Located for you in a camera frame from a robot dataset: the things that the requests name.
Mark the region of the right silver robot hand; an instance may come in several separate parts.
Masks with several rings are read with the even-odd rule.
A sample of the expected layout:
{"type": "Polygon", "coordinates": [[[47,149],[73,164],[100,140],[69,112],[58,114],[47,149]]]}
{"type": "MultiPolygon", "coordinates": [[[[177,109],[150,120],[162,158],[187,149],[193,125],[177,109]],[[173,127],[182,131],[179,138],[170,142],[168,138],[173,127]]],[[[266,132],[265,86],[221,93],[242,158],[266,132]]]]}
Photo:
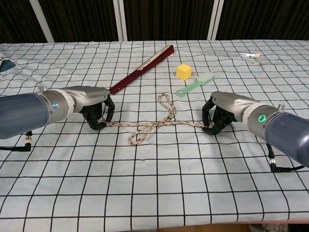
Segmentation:
{"type": "Polygon", "coordinates": [[[252,103],[250,98],[235,93],[213,92],[202,107],[202,119],[205,126],[203,131],[208,135],[216,135],[232,122],[242,122],[244,110],[252,103]],[[215,112],[211,125],[208,116],[213,107],[215,107],[215,112]]]}

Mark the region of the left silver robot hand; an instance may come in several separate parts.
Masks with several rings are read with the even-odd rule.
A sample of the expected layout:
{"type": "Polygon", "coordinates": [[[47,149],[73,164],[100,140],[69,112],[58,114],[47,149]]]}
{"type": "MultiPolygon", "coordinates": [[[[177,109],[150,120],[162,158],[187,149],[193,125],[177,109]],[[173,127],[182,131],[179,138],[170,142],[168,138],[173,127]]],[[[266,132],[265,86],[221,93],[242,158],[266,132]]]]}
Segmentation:
{"type": "Polygon", "coordinates": [[[104,87],[77,86],[70,87],[67,91],[74,99],[74,112],[82,114],[91,129],[100,131],[107,127],[107,123],[111,121],[115,109],[108,89],[104,87]],[[98,120],[102,118],[103,103],[108,107],[108,113],[106,120],[99,122],[98,120]]]}

